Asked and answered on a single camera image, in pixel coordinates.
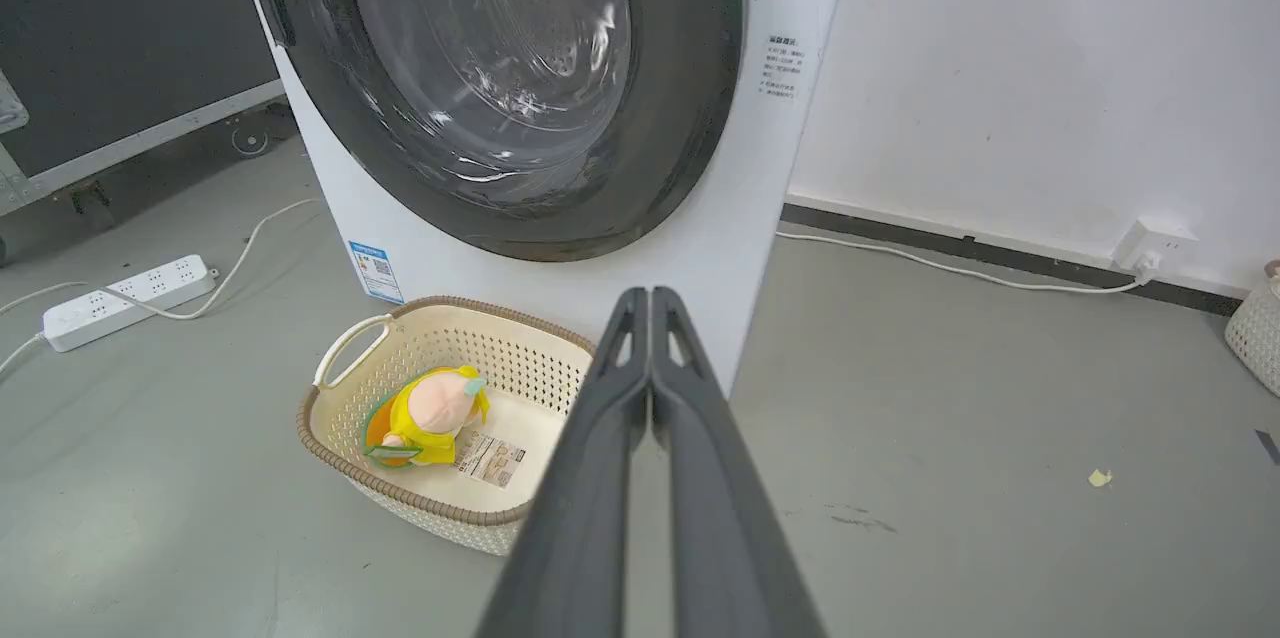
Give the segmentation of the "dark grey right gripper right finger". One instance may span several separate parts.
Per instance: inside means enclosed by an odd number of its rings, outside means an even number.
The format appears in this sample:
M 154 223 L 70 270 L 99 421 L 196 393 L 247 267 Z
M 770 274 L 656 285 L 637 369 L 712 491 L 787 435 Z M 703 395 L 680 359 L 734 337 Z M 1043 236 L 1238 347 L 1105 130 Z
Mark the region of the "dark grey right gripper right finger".
M 652 429 L 669 456 L 680 637 L 826 628 L 682 299 L 652 291 Z

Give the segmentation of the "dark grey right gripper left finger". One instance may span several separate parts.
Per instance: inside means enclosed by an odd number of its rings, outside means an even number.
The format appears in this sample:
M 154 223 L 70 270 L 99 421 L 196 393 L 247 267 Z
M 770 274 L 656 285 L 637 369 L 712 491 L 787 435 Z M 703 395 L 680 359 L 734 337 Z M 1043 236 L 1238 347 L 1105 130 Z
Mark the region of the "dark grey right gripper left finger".
M 626 290 L 594 354 L 477 637 L 621 637 L 628 483 L 648 429 L 650 297 Z

